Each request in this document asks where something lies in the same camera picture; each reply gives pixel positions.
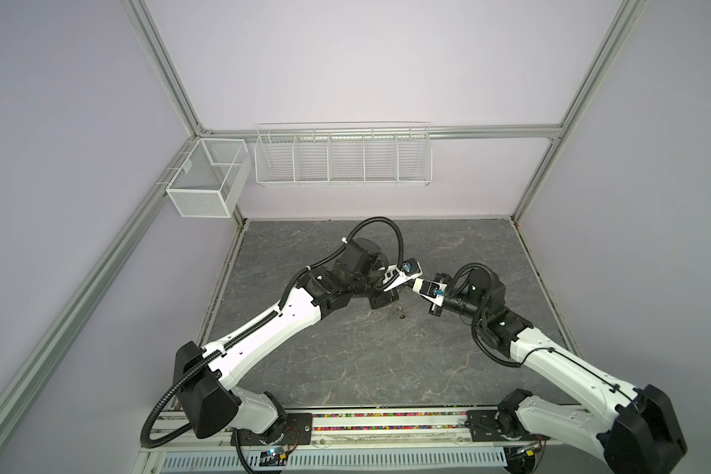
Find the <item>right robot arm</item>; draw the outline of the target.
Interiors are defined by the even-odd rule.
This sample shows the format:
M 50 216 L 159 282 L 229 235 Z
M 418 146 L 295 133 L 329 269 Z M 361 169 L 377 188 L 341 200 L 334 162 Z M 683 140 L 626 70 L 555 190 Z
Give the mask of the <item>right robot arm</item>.
M 490 268 L 472 263 L 454 276 L 416 282 L 432 313 L 470 320 L 472 339 L 492 361 L 546 378 L 578 402 L 550 403 L 517 389 L 497 407 L 485 428 L 507 440 L 539 435 L 602 459 L 614 473 L 670 473 L 687 454 L 687 442 L 670 397 L 654 385 L 639 388 L 569 352 L 527 318 L 509 309 L 506 287 Z

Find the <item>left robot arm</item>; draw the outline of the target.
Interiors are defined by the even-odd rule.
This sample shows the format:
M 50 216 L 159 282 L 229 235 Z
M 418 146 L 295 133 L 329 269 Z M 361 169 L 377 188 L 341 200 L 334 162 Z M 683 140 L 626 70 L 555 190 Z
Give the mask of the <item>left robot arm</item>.
M 177 351 L 173 384 L 146 417 L 141 446 L 160 448 L 187 432 L 209 438 L 226 427 L 275 442 L 288 415 L 272 394 L 240 388 L 244 375 L 354 297 L 368 298 L 374 308 L 397 300 L 398 286 L 417 267 L 406 260 L 402 232 L 392 219 L 358 223 L 332 254 L 296 272 L 267 310 L 203 347 L 190 342 Z

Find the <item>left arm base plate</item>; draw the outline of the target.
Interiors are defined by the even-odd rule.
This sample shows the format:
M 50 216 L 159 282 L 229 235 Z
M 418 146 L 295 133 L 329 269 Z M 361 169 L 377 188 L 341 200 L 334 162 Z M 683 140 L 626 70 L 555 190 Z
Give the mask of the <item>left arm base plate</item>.
M 277 418 L 264 432 L 256 434 L 246 429 L 236 429 L 231 437 L 233 446 L 308 446 L 312 437 L 311 413 L 288 413 Z

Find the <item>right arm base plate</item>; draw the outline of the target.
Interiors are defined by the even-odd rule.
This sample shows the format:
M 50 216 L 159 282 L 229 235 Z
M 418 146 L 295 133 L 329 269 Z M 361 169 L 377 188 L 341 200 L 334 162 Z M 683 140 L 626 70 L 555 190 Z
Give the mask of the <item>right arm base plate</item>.
M 467 410 L 464 427 L 474 442 L 536 442 L 538 436 L 525 430 L 516 415 L 493 409 Z

